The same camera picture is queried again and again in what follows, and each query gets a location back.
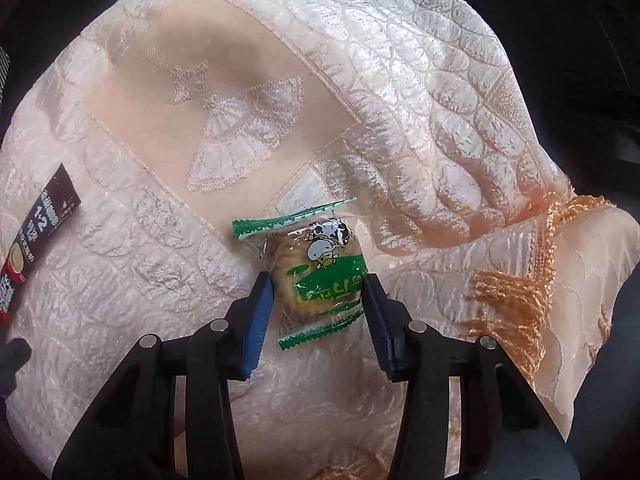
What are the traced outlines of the Nescafe coffee stick sachet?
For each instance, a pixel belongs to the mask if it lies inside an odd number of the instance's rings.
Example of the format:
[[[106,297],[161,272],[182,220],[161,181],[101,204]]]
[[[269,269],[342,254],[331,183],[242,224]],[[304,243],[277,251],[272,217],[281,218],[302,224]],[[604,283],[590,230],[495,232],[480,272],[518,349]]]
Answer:
[[[21,289],[53,235],[75,212],[81,200],[61,164],[38,195],[18,229],[1,268],[1,325],[8,326]]]

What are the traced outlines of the green cartoon biscuit packet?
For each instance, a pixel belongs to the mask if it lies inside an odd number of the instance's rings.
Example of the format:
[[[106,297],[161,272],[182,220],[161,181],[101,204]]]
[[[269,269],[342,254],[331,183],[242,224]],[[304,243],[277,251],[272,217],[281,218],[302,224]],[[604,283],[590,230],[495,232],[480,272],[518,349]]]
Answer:
[[[283,350],[340,332],[363,315],[368,269],[347,218],[351,203],[346,198],[285,216],[231,222],[234,237],[254,244],[268,266]]]

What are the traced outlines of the peach embroidered fringed cloth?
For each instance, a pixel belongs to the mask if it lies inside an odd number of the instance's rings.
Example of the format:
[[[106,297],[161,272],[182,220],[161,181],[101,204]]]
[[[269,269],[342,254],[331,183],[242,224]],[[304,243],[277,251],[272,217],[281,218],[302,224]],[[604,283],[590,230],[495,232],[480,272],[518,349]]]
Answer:
[[[235,219],[340,202],[385,289],[494,336],[562,436],[639,260],[637,221],[574,191],[464,0],[119,0],[11,119],[2,255],[58,167],[80,206],[9,328],[32,347],[9,425],[42,474],[139,337],[250,291]]]

